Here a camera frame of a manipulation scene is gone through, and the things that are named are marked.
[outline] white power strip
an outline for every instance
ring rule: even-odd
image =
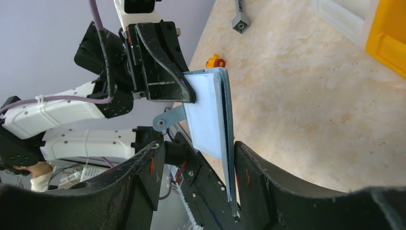
[[[106,168],[87,165],[87,166],[83,167],[82,176],[80,177],[80,182],[93,178],[107,170],[108,169],[106,169]]]

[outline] bolt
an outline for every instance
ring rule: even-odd
[[[165,121],[162,120],[162,119],[159,119],[159,120],[158,120],[158,126],[162,127],[162,126],[164,126],[164,125],[165,125]]]

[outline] table surface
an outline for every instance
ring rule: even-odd
[[[252,24],[239,34],[234,1],[217,0],[190,64],[204,69],[213,53],[226,60],[236,140],[331,189],[405,185],[406,81],[315,15],[310,0],[245,6]],[[221,162],[205,156],[224,180]]]

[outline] gray wall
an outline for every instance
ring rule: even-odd
[[[183,55],[190,62],[215,0],[163,0],[156,9],[181,29]],[[113,0],[98,0],[104,27],[116,32],[120,22]],[[0,1],[0,104],[9,96],[22,99],[75,88],[97,76],[73,62],[90,21],[86,0]],[[135,101],[133,111],[111,120],[80,122],[71,127],[123,129],[151,126],[170,103]]]

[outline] yellow toy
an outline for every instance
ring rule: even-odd
[[[220,55],[213,54],[213,57],[209,58],[206,62],[206,68],[211,69],[214,67],[225,67],[226,61],[220,58]]]

